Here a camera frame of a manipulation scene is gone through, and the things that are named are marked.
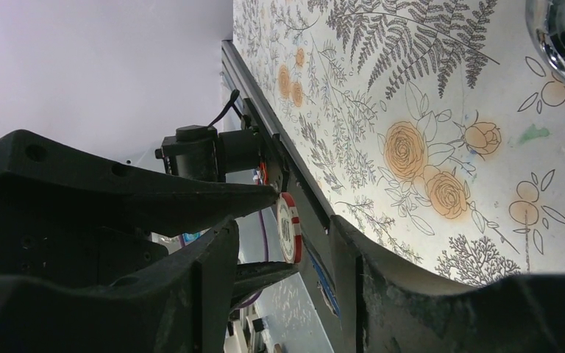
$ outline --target red poker chip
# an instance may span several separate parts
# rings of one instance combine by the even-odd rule
[[[299,263],[302,259],[302,228],[294,198],[290,193],[280,193],[276,208],[282,255],[287,263]]]

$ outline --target purple cable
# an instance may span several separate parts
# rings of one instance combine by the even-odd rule
[[[261,235],[263,236],[263,248],[265,249],[265,262],[269,261],[269,245],[267,244],[267,231],[265,230],[265,221],[263,220],[263,212],[259,210],[259,222],[261,223]],[[245,301],[242,305],[239,306],[239,309],[244,309],[249,307],[250,305],[254,304],[257,299],[261,296],[261,290],[258,291],[252,298]]]

